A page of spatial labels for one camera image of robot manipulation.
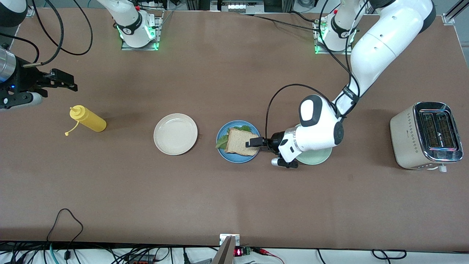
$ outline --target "silver cylinder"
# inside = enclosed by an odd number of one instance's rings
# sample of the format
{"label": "silver cylinder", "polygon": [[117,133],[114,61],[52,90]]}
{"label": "silver cylinder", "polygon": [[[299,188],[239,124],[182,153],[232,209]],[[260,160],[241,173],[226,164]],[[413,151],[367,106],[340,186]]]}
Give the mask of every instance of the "silver cylinder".
{"label": "silver cylinder", "polygon": [[15,55],[0,47],[0,83],[8,80],[16,68]]}

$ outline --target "green plate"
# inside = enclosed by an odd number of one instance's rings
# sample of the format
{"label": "green plate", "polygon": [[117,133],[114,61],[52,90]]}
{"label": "green plate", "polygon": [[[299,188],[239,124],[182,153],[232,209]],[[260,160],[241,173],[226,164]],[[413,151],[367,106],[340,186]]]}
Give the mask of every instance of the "green plate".
{"label": "green plate", "polygon": [[332,153],[332,148],[309,150],[301,153],[296,159],[306,165],[318,165],[326,161]]}

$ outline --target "white plate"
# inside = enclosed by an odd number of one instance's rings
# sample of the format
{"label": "white plate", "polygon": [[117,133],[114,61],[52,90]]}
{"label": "white plate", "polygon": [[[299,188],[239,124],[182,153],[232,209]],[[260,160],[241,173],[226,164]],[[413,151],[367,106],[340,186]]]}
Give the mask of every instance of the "white plate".
{"label": "white plate", "polygon": [[181,155],[195,144],[197,125],[187,115],[170,114],[156,125],[153,140],[164,154]]}

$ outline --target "bottle cap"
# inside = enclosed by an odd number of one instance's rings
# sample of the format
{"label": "bottle cap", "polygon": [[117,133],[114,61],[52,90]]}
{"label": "bottle cap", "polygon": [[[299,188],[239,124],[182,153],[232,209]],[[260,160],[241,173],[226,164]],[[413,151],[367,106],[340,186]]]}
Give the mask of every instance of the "bottle cap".
{"label": "bottle cap", "polygon": [[70,107],[70,117],[76,121],[83,121],[88,117],[88,111],[83,105]]}

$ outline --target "bread slice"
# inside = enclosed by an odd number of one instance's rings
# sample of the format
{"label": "bread slice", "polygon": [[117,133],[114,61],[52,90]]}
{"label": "bread slice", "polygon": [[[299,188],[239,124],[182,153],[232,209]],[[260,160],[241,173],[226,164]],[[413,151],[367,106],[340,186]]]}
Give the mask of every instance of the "bread slice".
{"label": "bread slice", "polygon": [[246,142],[258,136],[248,132],[230,128],[228,132],[228,143],[225,149],[226,153],[238,153],[242,156],[254,156],[259,148],[247,148]]}

